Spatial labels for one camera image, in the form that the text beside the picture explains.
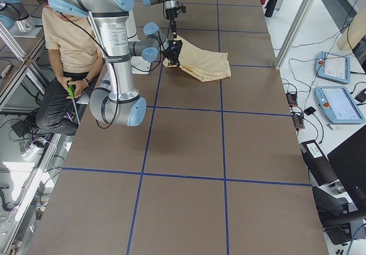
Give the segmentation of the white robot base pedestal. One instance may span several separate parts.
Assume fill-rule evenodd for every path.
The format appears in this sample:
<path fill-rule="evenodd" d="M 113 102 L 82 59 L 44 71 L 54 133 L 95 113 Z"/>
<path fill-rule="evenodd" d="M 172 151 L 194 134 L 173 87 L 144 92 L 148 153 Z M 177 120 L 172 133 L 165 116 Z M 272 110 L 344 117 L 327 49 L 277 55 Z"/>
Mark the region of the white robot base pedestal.
<path fill-rule="evenodd" d="M 126 30 L 129 42 L 139 41 L 133 11 L 129 11 L 126 20 Z M 142 57 L 132 56 L 131 59 L 133 74 L 149 74 L 151 63 L 143 60 Z"/>

